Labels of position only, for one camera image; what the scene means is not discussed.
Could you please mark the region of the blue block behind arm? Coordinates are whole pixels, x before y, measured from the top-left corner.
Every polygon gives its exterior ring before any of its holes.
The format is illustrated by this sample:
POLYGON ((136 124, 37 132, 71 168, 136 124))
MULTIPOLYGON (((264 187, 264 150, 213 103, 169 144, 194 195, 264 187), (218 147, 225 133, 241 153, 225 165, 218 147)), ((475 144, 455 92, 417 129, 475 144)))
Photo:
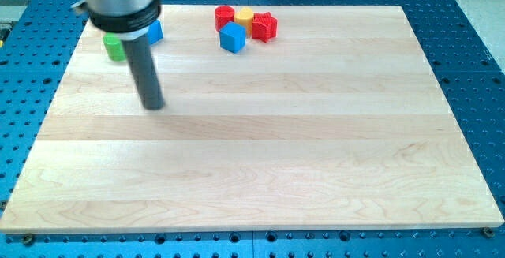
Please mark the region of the blue block behind arm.
POLYGON ((163 29, 159 20, 154 21, 148 28, 148 42, 153 45, 163 39, 163 29))

